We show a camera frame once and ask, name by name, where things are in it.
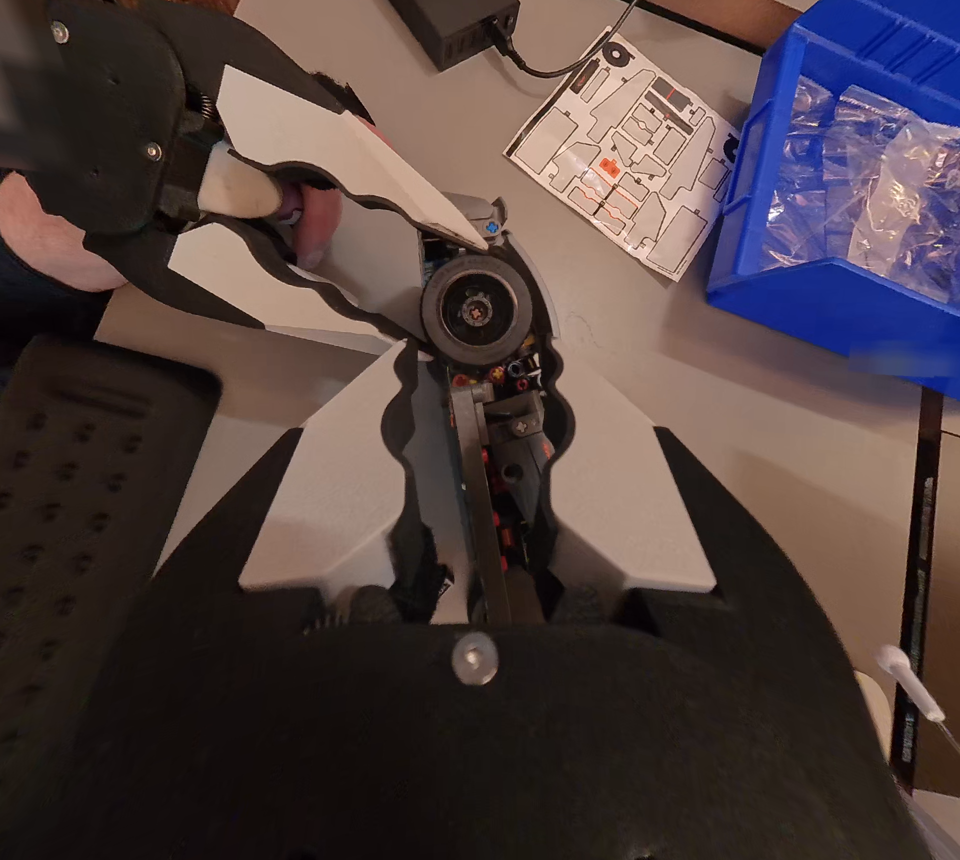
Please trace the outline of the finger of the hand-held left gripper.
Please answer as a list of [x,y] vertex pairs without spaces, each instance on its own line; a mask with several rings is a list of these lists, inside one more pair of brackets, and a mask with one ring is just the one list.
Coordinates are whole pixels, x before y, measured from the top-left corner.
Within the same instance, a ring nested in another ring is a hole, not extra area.
[[223,68],[217,110],[235,153],[263,172],[301,170],[358,205],[390,210],[419,230],[488,251],[454,204],[353,113],[333,112],[230,65]]
[[244,221],[211,221],[180,234],[169,268],[275,334],[370,354],[419,342],[330,281],[286,263],[277,245]]

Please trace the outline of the white sticker sheet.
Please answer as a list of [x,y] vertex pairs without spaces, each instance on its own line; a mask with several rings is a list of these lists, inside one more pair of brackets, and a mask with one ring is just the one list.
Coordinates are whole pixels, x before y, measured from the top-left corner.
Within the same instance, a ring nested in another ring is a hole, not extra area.
[[503,155],[651,272],[679,282],[721,216],[740,129],[620,35]]

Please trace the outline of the blue plastic bin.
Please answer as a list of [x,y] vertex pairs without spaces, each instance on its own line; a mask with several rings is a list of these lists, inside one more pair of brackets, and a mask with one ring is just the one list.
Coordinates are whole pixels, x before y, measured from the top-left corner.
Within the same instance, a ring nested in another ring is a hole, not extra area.
[[958,353],[958,310],[825,258],[762,270],[762,235],[795,91],[859,86],[924,119],[959,124],[959,0],[819,0],[757,74],[706,287],[710,305],[846,356],[906,341]]

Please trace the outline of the white book stand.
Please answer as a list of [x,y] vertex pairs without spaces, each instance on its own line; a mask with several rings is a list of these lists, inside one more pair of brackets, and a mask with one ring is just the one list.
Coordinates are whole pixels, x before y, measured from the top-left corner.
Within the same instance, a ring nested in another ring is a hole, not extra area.
[[[854,672],[884,759],[891,751],[893,712],[888,698],[869,675]],[[912,793],[902,784],[898,791],[912,819],[935,859],[959,858],[959,799],[957,796],[925,790]]]

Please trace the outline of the clear plastic bags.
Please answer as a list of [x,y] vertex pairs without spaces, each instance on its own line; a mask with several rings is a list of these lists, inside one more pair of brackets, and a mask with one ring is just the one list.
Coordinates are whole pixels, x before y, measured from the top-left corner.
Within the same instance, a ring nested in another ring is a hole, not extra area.
[[798,79],[759,268],[843,259],[959,304],[959,129]]

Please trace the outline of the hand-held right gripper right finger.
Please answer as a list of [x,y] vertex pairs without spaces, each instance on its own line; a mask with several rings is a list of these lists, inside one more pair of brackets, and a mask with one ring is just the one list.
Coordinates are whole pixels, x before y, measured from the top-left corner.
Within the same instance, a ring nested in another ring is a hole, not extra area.
[[550,571],[566,589],[599,594],[712,591],[714,571],[653,421],[562,341],[555,350],[574,431],[550,470]]

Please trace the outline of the person's left forearm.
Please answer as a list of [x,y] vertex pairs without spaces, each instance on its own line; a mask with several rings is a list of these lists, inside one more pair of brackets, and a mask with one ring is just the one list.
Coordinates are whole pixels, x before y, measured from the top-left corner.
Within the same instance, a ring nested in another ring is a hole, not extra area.
[[34,270],[1,242],[1,382],[5,385],[23,350],[38,336],[89,341],[112,298]]

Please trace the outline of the black perforated office chair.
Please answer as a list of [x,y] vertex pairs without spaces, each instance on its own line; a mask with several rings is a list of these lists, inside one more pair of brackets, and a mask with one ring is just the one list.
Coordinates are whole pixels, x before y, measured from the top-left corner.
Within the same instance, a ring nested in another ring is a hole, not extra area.
[[34,338],[2,393],[2,827],[52,798],[222,393],[210,372]]

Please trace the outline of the person's left hand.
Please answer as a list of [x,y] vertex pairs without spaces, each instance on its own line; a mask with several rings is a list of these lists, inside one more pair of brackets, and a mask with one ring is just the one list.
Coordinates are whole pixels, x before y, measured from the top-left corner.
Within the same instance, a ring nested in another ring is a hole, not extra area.
[[[336,190],[301,186],[302,211],[294,225],[297,266],[313,271],[326,254],[343,213]],[[16,172],[2,179],[1,234],[6,246],[38,274],[70,288],[101,293],[126,279],[83,245],[83,233],[58,215],[43,211],[27,180]]]

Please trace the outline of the partly built lego car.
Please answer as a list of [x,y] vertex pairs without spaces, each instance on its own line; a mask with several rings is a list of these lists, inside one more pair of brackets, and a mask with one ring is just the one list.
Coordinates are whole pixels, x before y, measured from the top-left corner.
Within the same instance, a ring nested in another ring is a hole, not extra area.
[[534,625],[546,622],[563,586],[546,566],[551,540],[545,537],[542,500],[545,473],[555,453],[548,432],[553,409],[547,388],[556,366],[549,348],[559,336],[549,292],[533,262],[508,228],[503,198],[490,201],[444,193],[488,245],[469,251],[434,233],[421,233],[421,301],[438,268],[464,254],[506,261],[524,279],[533,301],[533,323],[522,347],[505,362],[467,367],[437,362],[435,374],[446,394],[453,457],[459,470],[462,516],[470,574],[466,615],[476,624]]

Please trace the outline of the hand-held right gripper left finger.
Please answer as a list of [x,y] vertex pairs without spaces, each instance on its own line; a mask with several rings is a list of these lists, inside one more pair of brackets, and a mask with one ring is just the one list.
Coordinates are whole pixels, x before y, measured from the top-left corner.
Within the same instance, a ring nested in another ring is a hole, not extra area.
[[302,425],[294,454],[251,548],[242,590],[388,588],[390,533],[405,503],[402,462],[382,431],[402,392],[396,343]]

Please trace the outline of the black lego wheel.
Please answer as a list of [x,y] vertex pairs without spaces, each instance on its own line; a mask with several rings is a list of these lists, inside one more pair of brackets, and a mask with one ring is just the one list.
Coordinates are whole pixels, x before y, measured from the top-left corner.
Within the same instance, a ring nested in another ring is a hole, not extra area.
[[463,254],[429,278],[420,316],[441,360],[480,369],[520,350],[533,324],[533,300],[522,275],[506,261]]

